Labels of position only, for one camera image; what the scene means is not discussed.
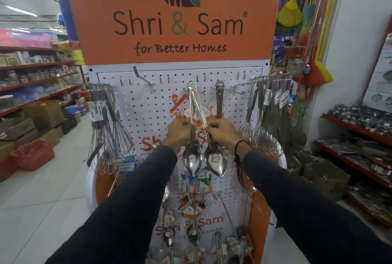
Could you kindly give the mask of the person's left forearm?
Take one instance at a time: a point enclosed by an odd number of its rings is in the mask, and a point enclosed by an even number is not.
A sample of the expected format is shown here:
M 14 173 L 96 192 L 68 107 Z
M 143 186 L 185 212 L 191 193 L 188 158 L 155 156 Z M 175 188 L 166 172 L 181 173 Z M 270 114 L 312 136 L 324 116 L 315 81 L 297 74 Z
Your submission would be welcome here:
M 179 151 L 159 145 L 45 264 L 143 264 Z

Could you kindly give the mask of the person's right hand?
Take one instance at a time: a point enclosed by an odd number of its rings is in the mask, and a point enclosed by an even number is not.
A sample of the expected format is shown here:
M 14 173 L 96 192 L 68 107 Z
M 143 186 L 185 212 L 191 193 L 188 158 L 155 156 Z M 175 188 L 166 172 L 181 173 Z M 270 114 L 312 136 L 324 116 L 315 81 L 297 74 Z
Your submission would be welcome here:
M 226 130 L 225 139 L 213 139 L 212 137 L 210 137 L 210 139 L 218 142 L 218 144 L 226 148 L 228 152 L 232 156 L 234 156 L 234 147 L 236 143 L 242 140 L 243 138 L 240 137 L 236 128 L 234 127 L 234 124 L 229 119 L 227 119 L 227 128 L 225 130 Z

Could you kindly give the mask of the red shelf rack with steelware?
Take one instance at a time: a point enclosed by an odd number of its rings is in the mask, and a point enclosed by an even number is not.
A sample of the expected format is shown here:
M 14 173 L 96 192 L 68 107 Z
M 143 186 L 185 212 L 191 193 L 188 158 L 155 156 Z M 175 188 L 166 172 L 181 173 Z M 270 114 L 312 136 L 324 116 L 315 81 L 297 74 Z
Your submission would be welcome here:
M 336 104 L 321 118 L 344 129 L 339 136 L 313 142 L 349 170 L 344 197 L 392 229 L 392 112 Z

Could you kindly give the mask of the bunch of steel whisks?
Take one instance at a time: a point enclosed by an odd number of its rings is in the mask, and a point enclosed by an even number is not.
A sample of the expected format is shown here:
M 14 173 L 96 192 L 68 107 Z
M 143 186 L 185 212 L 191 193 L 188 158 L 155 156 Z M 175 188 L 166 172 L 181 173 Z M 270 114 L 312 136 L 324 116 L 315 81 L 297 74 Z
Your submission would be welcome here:
M 293 76 L 288 73 L 269 75 Z M 273 158 L 279 158 L 284 154 L 291 85 L 292 80 L 274 80 L 249 85 L 247 124 L 242 124 L 239 131 L 257 149 Z
M 90 84 L 87 94 L 92 126 L 87 166 L 93 173 L 112 173 L 134 155 L 133 139 L 121 119 L 113 86 Z

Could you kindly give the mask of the red plastic basket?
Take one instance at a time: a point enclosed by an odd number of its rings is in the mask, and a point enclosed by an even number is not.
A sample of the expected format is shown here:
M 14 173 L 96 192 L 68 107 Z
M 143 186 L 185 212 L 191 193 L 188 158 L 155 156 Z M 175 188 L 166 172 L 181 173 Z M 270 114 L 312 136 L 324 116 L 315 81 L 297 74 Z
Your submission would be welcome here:
M 10 154 L 13 163 L 22 171 L 35 171 L 55 158 L 51 143 L 37 139 Z

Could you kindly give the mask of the bundle of colourful brooms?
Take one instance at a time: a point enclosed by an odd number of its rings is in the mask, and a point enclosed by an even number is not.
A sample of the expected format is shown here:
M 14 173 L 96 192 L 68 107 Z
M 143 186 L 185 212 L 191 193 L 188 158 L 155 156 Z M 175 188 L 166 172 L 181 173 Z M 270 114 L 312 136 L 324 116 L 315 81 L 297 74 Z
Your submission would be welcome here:
M 333 81 L 323 64 L 339 0 L 278 0 L 271 72 L 304 88 Z

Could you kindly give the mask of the red shelf rack with goods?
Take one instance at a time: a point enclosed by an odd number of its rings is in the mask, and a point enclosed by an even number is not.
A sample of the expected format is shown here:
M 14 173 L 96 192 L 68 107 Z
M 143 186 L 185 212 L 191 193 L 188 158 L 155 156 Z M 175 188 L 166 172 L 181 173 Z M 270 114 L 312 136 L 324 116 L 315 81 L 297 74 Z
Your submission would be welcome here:
M 61 106 L 70 104 L 72 93 L 84 85 L 83 65 L 81 46 L 75 42 L 0 46 L 0 118 L 52 98 Z

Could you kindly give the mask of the blue pillar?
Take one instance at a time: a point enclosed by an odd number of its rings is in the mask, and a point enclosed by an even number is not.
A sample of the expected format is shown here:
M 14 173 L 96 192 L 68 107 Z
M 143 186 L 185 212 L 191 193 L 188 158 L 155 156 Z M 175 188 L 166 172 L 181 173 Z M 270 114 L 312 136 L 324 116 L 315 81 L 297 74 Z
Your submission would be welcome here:
M 79 42 L 69 0 L 58 0 L 69 41 Z

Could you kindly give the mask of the row of hanging steel utensils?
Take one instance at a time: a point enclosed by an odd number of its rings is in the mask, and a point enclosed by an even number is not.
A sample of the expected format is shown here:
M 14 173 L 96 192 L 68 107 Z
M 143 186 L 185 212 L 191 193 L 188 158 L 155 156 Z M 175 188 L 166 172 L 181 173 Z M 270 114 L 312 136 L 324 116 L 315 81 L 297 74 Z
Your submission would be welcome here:
M 211 178 L 180 177 L 179 188 L 165 189 L 152 243 L 159 264 L 254 264 L 246 230 L 248 199 L 215 193 Z

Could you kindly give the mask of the white product poster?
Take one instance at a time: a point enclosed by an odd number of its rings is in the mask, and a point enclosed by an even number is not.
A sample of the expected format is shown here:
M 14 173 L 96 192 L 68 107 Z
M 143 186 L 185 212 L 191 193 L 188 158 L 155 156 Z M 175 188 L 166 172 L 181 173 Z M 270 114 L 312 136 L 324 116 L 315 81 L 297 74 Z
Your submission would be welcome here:
M 392 113 L 392 33 L 386 35 L 362 104 Z

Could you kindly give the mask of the steel serving spoon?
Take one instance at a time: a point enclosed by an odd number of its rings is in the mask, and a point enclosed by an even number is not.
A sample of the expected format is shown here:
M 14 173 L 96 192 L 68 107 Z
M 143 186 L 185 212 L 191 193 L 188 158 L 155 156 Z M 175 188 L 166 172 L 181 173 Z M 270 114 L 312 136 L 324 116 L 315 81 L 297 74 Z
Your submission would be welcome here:
M 196 112 L 196 105 L 194 103 L 196 92 L 196 83 L 188 83 L 188 95 L 189 95 L 189 108 L 185 111 L 185 115 L 189 118 L 191 124 L 190 142 L 185 146 L 183 153 L 183 164 L 186 173 L 189 177 L 194 177 L 198 174 L 202 168 L 203 157 L 199 148 L 199 140 L 197 138 L 196 123 L 194 115 Z
M 190 97 L 198 112 L 202 127 L 207 125 L 207 118 L 204 113 L 203 105 L 197 95 L 195 86 L 190 87 Z M 204 131 L 208 140 L 208 145 L 205 150 L 205 159 L 210 171 L 218 177 L 223 177 L 227 169 L 227 153 L 217 142 L 213 141 L 210 134 Z

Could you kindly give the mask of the long metal pegboard hook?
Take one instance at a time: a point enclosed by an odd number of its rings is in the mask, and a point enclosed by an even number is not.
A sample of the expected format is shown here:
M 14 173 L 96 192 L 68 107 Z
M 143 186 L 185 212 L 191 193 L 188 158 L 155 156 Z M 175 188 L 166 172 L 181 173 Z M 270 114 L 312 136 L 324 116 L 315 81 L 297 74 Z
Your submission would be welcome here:
M 272 82 L 274 80 L 292 80 L 292 76 L 287 76 L 287 75 L 267 75 L 267 76 L 262 76 L 262 77 L 256 77 L 254 79 L 251 79 L 250 82 L 242 82 L 242 83 L 237 83 L 232 86 L 231 88 L 237 88 L 240 86 L 245 86 L 245 85 L 251 85 L 251 84 L 257 84 L 260 82 Z

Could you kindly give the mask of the person's left hand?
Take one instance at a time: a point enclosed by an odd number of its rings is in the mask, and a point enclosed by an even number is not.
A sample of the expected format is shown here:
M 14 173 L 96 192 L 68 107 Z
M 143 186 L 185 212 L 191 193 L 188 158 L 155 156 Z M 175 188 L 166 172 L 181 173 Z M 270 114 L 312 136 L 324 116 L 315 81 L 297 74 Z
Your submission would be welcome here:
M 167 134 L 162 145 L 169 147 L 175 154 L 178 154 L 181 147 L 191 141 L 194 133 L 194 125 L 186 119 L 175 118 L 167 127 Z

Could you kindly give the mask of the black wrist band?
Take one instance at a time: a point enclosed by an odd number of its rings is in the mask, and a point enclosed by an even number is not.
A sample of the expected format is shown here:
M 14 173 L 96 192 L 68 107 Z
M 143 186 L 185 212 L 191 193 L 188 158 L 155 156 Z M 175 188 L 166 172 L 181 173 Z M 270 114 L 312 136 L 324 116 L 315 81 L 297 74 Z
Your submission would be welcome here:
M 234 147 L 234 160 L 238 167 L 242 166 L 245 156 L 251 151 L 254 151 L 254 147 L 246 140 L 242 139 L 236 143 Z

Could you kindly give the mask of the brown cardboard box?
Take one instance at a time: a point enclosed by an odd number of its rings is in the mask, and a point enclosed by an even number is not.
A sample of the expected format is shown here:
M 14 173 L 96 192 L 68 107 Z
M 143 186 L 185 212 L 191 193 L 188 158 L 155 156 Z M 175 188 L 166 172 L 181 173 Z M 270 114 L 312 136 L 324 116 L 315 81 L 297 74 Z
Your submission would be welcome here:
M 10 118 L 0 121 L 0 141 L 13 141 L 34 130 L 31 118 Z
M 52 129 L 66 120 L 59 100 L 31 103 L 22 108 L 22 113 L 32 119 L 37 130 Z
M 63 131 L 60 125 L 52 129 L 38 130 L 38 139 L 51 143 L 53 147 L 60 143 L 62 137 Z
M 305 165 L 303 176 L 324 197 L 338 202 L 342 199 L 351 176 L 329 161 Z

